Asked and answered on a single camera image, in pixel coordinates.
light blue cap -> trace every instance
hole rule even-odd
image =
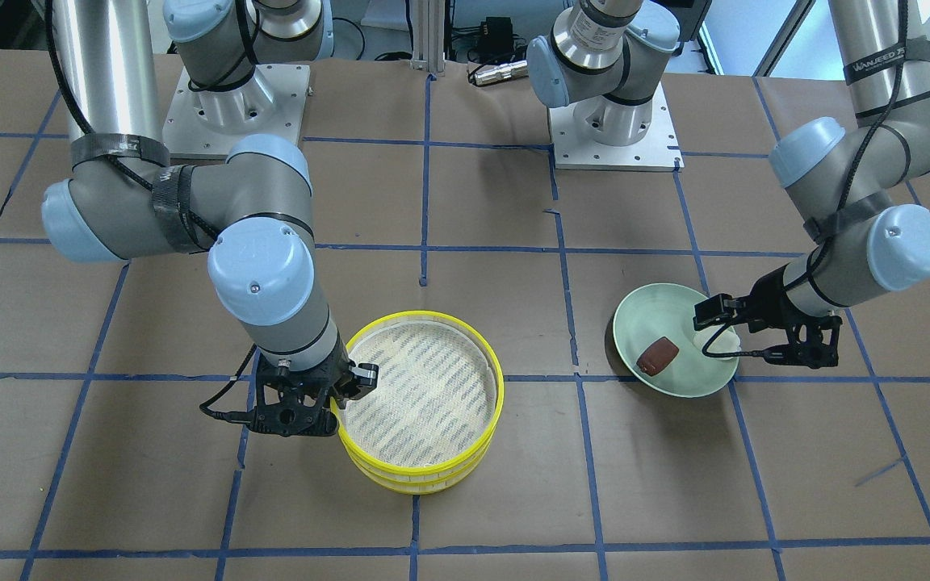
[[[165,0],[163,22],[175,43],[191,43],[221,23],[233,0]]]
[[[526,49],[526,66],[529,69],[533,92],[547,109],[565,107],[569,104],[569,89],[565,87],[565,73],[562,73],[558,55],[547,43],[546,36],[538,36],[530,41]]]
[[[867,235],[867,264],[886,291],[903,291],[930,278],[928,209],[904,203],[879,214]]]
[[[833,117],[822,117],[780,140],[770,152],[770,165],[781,187],[789,187],[816,168],[842,137],[845,137],[845,128]]]
[[[49,242],[64,257],[75,262],[110,262],[124,258],[111,253],[88,228],[70,196],[70,180],[52,184],[45,189],[41,202],[41,224]]]
[[[314,191],[311,186],[311,175],[307,171],[307,158],[304,157],[304,152],[300,151],[299,147],[296,147],[285,137],[273,136],[270,133],[254,133],[251,136],[245,136],[232,147],[232,151],[228,152],[228,159],[225,159],[224,162],[232,161],[233,157],[241,153],[267,155],[285,163],[304,178],[307,182],[307,188],[311,188],[312,192]]]
[[[630,21],[628,31],[635,39],[658,52],[674,52],[680,39],[680,23],[672,12],[656,4],[645,2],[638,15]]]
[[[224,308],[243,323],[270,327],[300,312],[314,287],[314,261],[289,224],[265,216],[225,228],[207,257]]]

yellow basket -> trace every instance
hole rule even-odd
[[[483,354],[488,372],[493,375],[493,389],[495,392],[493,394],[494,409],[493,412],[490,413],[490,419],[488,419],[486,426],[484,426],[480,435],[471,445],[463,449],[463,451],[457,453],[457,455],[450,459],[427,464],[427,466],[398,466],[397,464],[377,458],[375,455],[367,452],[364,446],[354,441],[354,438],[347,431],[346,413],[351,412],[351,406],[354,406],[358,402],[350,402],[346,411],[339,413],[339,437],[348,455],[350,455],[350,460],[354,461],[354,465],[357,466],[361,472],[364,472],[369,479],[376,482],[376,484],[404,494],[431,494],[433,492],[440,492],[440,490],[446,490],[458,482],[461,482],[466,475],[469,475],[470,472],[475,470],[480,464],[480,460],[483,459],[484,454],[487,453],[487,448],[490,448],[490,442],[494,437],[497,420],[501,418],[501,406],[505,401],[505,376],[503,376],[501,372],[501,364],[498,363],[497,356],[494,354],[494,349],[491,349],[490,343],[488,343],[475,328],[470,327],[469,324],[464,323],[464,321],[455,319],[453,316],[434,311],[418,310],[399,312],[373,321],[373,323],[368,324],[368,326],[362,328],[361,331],[358,331],[358,334],[355,334],[354,338],[351,338],[350,342],[347,343],[347,349],[351,353],[351,359],[357,361],[354,357],[354,349],[366,341],[366,339],[374,337],[380,332],[391,330],[391,328],[413,323],[436,324],[436,326],[443,326],[444,328],[456,331],[458,335],[468,339],[468,341]],[[379,385],[376,387],[376,390],[382,389],[383,367],[380,364]],[[374,396],[374,393],[368,395],[362,402]]]

round basket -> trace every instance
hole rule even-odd
[[[385,316],[347,343],[379,366],[375,391],[339,412],[339,437],[373,482],[404,494],[454,486],[494,437],[505,378],[494,349],[464,321],[432,311]]]

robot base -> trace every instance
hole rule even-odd
[[[555,144],[556,168],[622,169],[631,172],[672,172],[677,166],[683,168],[684,161],[662,85],[656,88],[656,96],[652,97],[652,122],[648,125],[648,132],[631,146],[615,147],[591,140],[573,119],[572,110],[578,104],[547,110],[552,143]]]
[[[174,89],[167,118],[163,123],[163,143],[176,159],[225,159],[234,144],[249,133],[272,133],[294,144],[300,142],[300,125],[310,91],[311,67],[306,64],[259,65],[258,74],[274,89],[277,110],[265,119],[250,119],[239,132],[224,133],[199,118],[189,91],[189,74],[182,69]]]

metal post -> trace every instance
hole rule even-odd
[[[756,67],[756,72],[752,74],[753,77],[770,77],[774,73],[781,56],[785,55],[785,50],[796,36],[806,16],[809,15],[809,11],[813,10],[813,4],[816,4],[815,0],[797,0],[794,6],[791,7],[791,12],[787,15],[785,22],[781,24],[777,36],[774,36],[770,47],[767,48],[767,52],[763,55],[763,60],[760,60],[760,65]]]
[[[52,18],[74,98],[96,132],[163,140],[144,2],[59,0]],[[70,122],[70,139],[82,135]]]
[[[410,0],[413,22],[411,67],[443,77],[443,19],[446,0]]]

